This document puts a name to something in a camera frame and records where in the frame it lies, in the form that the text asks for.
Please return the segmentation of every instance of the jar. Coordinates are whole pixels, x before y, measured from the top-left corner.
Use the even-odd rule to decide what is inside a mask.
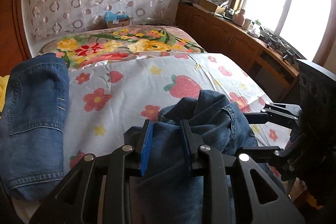
[[[245,22],[245,10],[244,9],[240,9],[239,14],[236,15],[235,19],[234,19],[234,23],[237,24],[238,26],[242,27],[244,25]]]

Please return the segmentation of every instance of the denim jeans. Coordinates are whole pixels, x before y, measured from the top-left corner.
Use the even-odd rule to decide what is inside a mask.
[[[67,67],[54,53],[12,70],[0,119],[0,176],[10,196],[43,199],[63,178],[68,90]]]

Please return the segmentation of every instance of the wooden desk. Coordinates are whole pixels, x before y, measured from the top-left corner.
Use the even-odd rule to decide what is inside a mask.
[[[207,52],[222,53],[237,63],[252,78],[263,67],[285,88],[282,100],[298,80],[298,70],[260,39],[224,19],[205,13],[193,6],[179,3],[176,25],[191,35]]]

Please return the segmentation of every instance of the cardboard box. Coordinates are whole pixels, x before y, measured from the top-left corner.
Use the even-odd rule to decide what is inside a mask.
[[[220,15],[225,11],[225,8],[221,8],[217,6],[216,4],[213,4],[212,2],[207,1],[207,0],[199,0],[198,5],[208,10],[209,12],[220,14]]]
[[[116,21],[109,21],[107,24],[108,28],[118,28],[118,27],[124,27],[128,26],[129,22],[132,22],[132,18],[129,19],[120,19]]]

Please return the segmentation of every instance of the window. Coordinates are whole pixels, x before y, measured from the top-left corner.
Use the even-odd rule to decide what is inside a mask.
[[[312,61],[329,19],[331,0],[244,0],[245,17],[259,20],[274,35]]]

